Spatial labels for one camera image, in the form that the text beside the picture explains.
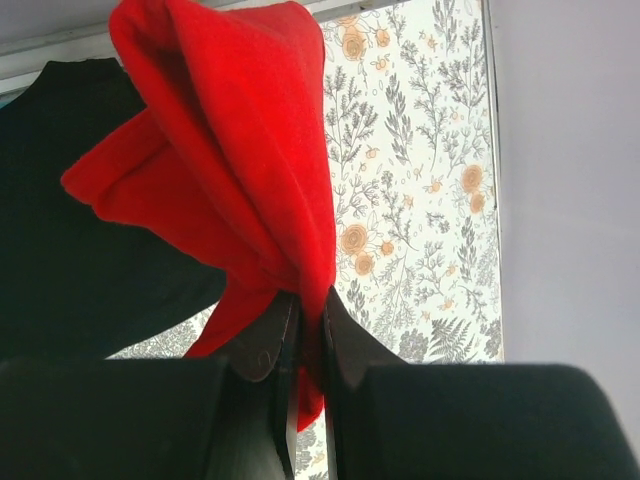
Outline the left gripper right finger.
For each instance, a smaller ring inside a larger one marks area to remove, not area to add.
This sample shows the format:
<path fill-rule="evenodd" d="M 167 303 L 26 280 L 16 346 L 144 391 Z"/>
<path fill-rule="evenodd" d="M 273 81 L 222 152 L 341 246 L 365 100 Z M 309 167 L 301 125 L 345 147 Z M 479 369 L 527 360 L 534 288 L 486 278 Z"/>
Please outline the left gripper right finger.
<path fill-rule="evenodd" d="M 411 364 L 348 313 L 323 314 L 333 479 L 634 479 L 604 392 L 566 365 Z"/>

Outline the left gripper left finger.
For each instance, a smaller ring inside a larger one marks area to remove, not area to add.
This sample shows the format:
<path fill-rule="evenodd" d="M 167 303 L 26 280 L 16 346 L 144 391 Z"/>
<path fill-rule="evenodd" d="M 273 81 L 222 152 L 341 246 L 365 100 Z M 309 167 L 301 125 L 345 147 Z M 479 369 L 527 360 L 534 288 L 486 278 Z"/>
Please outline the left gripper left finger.
<path fill-rule="evenodd" d="M 290 479 L 300 303 L 213 355 L 1 365 L 5 479 Z"/>

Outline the red t shirt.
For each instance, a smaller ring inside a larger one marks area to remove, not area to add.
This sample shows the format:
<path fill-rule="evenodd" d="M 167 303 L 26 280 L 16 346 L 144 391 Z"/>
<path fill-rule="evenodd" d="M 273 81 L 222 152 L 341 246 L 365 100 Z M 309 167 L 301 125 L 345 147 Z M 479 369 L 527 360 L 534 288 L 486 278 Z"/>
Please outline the red t shirt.
<path fill-rule="evenodd" d="M 306 428 L 323 409 L 320 323 L 336 278 L 321 29 L 294 1 L 229 11 L 123 1 L 109 31 L 145 108 L 62 186 L 100 219 L 148 229 L 226 273 L 193 357 L 237 335 L 277 293 L 299 296 Z"/>

